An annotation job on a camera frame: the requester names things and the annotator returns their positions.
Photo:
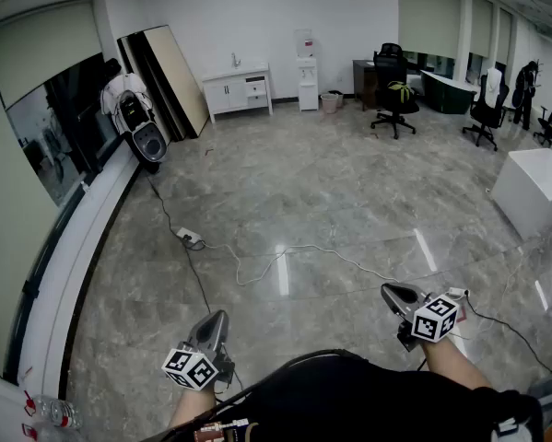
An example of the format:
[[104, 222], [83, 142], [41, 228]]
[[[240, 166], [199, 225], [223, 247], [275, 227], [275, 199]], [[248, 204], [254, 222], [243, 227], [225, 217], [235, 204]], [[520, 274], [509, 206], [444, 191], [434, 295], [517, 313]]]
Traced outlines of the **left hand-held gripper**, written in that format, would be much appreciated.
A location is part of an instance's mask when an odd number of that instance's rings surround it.
[[226, 311], [214, 311], [191, 329], [187, 342], [180, 342], [165, 358], [161, 370], [178, 386], [201, 391], [210, 383], [232, 381], [235, 364], [223, 345], [229, 334]]

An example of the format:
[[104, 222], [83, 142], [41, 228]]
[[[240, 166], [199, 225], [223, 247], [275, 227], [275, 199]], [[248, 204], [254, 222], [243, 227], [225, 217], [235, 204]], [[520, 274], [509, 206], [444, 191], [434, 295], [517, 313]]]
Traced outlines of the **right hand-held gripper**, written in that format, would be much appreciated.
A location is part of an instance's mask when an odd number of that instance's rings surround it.
[[[420, 287], [405, 283], [382, 285], [382, 299], [391, 312], [405, 319], [399, 326], [397, 338], [408, 352], [419, 343], [438, 343], [446, 337], [456, 324], [459, 305], [440, 295], [430, 300], [431, 293]], [[426, 303], [414, 311], [416, 303]]]

